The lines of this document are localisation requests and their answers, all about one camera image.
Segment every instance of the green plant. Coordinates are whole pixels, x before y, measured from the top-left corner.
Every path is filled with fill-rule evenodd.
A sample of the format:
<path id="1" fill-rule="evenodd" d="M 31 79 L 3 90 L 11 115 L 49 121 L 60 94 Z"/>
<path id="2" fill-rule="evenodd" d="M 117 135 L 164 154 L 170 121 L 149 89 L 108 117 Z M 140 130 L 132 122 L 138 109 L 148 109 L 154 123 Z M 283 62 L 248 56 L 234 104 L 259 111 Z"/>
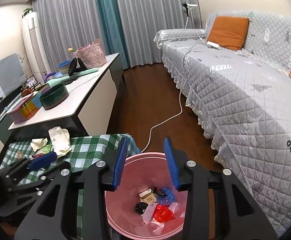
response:
<path id="1" fill-rule="evenodd" d="M 24 11 L 23 11 L 23 15 L 22 15 L 22 18 L 24 16 L 26 16 L 28 13 L 30 12 L 33 12 L 33 8 L 32 7 L 29 7 L 29 8 L 26 8 Z"/>

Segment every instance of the gray curtain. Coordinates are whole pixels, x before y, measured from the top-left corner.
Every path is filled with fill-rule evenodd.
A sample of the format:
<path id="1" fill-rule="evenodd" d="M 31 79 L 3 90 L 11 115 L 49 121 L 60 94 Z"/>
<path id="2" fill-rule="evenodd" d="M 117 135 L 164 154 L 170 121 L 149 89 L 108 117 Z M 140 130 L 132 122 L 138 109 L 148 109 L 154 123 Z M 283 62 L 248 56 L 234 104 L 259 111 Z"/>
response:
<path id="1" fill-rule="evenodd" d="M 32 0 L 38 13 L 44 47 L 51 68 L 73 59 L 68 48 L 78 49 L 101 38 L 95 0 Z"/>
<path id="2" fill-rule="evenodd" d="M 198 0 L 118 0 L 131 67 L 162 62 L 153 38 L 162 29 L 184 28 L 183 2 L 198 4 Z M 199 7 L 193 17 L 195 27 L 201 28 Z M 191 20 L 188 28 L 193 28 Z"/>

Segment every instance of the brown floor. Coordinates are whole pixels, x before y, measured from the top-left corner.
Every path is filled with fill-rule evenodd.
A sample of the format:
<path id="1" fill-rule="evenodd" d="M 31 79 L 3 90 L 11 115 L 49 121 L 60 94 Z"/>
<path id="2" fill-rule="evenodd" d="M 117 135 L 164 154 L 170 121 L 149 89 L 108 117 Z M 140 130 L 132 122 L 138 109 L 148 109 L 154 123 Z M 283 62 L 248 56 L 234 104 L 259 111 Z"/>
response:
<path id="1" fill-rule="evenodd" d="M 142 150 L 149 139 L 150 128 L 180 112 L 179 93 L 163 64 L 145 65 L 124 72 L 126 87 L 119 89 L 114 103 L 108 133 L 129 133 Z M 171 137 L 175 148 L 207 169 L 220 171 L 221 165 L 213 159 L 211 140 L 203 136 L 198 118 L 185 107 L 183 113 L 152 131 L 147 152 L 163 152 L 163 140 Z"/>

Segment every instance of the white power adapter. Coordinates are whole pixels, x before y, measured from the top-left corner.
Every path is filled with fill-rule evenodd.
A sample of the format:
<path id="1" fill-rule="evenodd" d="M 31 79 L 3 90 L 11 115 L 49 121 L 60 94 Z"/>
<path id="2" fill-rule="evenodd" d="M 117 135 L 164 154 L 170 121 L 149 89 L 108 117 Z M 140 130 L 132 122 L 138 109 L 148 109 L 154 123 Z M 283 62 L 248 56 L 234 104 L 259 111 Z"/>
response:
<path id="1" fill-rule="evenodd" d="M 210 42 L 210 41 L 207 42 L 207 46 L 210 47 L 210 48 L 221 49 L 219 44 L 213 43 L 213 42 Z"/>

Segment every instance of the pink bag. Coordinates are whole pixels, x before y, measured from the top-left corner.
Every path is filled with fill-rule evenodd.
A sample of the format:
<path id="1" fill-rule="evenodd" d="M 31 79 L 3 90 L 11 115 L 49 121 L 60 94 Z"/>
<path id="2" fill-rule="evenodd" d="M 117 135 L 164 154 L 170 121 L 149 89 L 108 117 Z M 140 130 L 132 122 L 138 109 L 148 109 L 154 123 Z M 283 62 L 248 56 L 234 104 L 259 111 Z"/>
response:
<path id="1" fill-rule="evenodd" d="M 106 63 L 100 39 L 96 39 L 92 44 L 79 48 L 76 52 L 73 52 L 73 56 L 81 58 L 88 69 L 101 67 Z"/>

